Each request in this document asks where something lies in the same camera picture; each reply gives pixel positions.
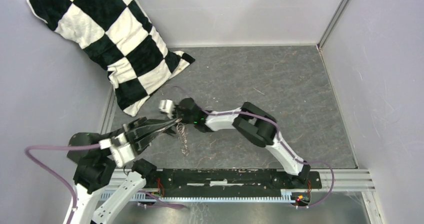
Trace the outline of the metal key organizer plate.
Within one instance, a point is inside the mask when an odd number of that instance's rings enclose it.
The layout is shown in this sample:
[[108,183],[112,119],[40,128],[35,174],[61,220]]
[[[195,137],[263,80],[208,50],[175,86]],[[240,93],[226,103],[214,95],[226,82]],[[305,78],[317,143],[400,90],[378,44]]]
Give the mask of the metal key organizer plate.
[[183,154],[183,156],[188,156],[190,151],[187,145],[187,134],[186,134],[186,129],[185,129],[185,125],[182,123],[182,120],[179,119],[176,125],[176,131],[179,137],[179,140],[181,142],[181,152]]

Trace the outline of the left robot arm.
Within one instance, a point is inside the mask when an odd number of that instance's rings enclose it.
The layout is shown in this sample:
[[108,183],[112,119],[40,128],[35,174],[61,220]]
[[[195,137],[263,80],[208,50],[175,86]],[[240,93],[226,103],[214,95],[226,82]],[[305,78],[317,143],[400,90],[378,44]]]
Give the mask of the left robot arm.
[[[140,189],[154,186],[157,167],[136,158],[161,133],[173,134],[172,127],[180,121],[141,117],[109,133],[75,134],[67,154],[76,164],[74,193],[64,223],[110,223]],[[114,170],[130,162],[133,166],[123,183],[101,207],[96,207]]]

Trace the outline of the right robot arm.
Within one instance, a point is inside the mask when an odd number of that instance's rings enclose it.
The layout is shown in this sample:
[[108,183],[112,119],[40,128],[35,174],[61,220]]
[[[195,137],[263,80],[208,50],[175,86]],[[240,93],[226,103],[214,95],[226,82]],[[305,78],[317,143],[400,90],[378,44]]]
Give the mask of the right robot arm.
[[169,118],[180,118],[203,133],[234,129],[253,145],[267,149],[282,165],[293,187],[301,188],[309,181],[310,165],[284,140],[276,119],[251,102],[233,110],[211,111],[201,108],[194,99],[185,98],[178,104],[161,101],[159,109]]

